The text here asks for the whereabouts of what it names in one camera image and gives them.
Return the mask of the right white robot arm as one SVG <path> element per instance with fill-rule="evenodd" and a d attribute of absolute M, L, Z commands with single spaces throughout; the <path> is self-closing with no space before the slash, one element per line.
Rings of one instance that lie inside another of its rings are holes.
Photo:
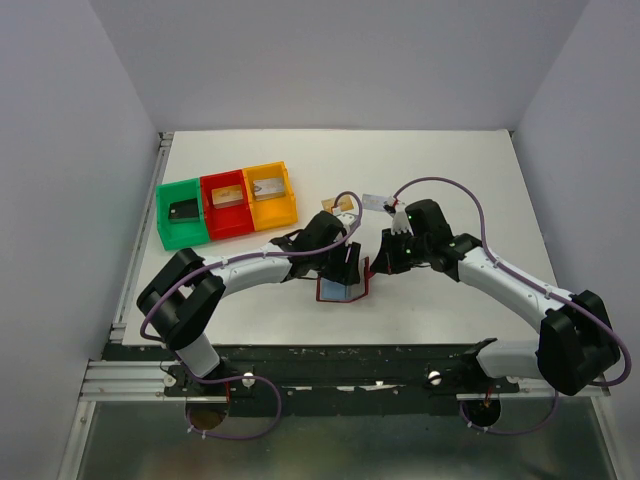
<path fill-rule="evenodd" d="M 454 235 L 439 204 L 421 200 L 404 205 L 389 199 L 383 209 L 392 224 L 381 234 L 372 272 L 396 275 L 429 267 L 497 301 L 538 335 L 533 341 L 485 339 L 472 347 L 460 367 L 460 379 L 480 392 L 496 378 L 546 381 L 574 395 L 621 358 L 602 299 L 545 284 L 502 261 L 470 235 Z"/>

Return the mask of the white VIP card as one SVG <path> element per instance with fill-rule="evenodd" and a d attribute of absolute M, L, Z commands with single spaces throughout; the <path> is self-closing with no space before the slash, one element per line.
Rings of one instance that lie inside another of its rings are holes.
<path fill-rule="evenodd" d="M 363 194 L 361 198 L 364 210 L 386 212 L 388 198 L 380 195 Z"/>

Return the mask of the red leather card holder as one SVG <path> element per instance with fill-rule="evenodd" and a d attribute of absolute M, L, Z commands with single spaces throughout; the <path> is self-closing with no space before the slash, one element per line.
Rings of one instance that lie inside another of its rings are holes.
<path fill-rule="evenodd" d="M 323 278 L 316 279 L 316 301 L 322 303 L 353 303 L 369 294 L 370 269 L 369 257 L 359 261 L 359 282 L 353 285 L 342 285 Z"/>

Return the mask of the gold VIP card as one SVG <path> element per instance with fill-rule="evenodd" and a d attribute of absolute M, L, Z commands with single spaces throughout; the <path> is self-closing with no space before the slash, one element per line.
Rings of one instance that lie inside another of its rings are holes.
<path fill-rule="evenodd" d="M 329 213 L 334 213 L 337 210 L 347 212 L 354 209 L 352 197 L 349 195 L 343 195 L 339 199 L 335 197 L 324 199 L 321 201 L 321 205 L 322 208 Z"/>

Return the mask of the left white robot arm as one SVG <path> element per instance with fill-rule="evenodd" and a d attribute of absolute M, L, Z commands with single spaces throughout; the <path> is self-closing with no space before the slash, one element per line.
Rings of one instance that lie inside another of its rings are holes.
<path fill-rule="evenodd" d="M 141 336 L 166 346 L 188 369 L 201 395 L 222 380 L 222 360 L 205 334 L 220 301 L 263 284 L 300 279 L 310 272 L 342 285 L 360 281 L 360 245 L 348 240 L 361 217 L 317 213 L 307 226 L 270 240 L 258 250 L 206 259 L 193 249 L 174 254 L 136 300 L 145 316 Z"/>

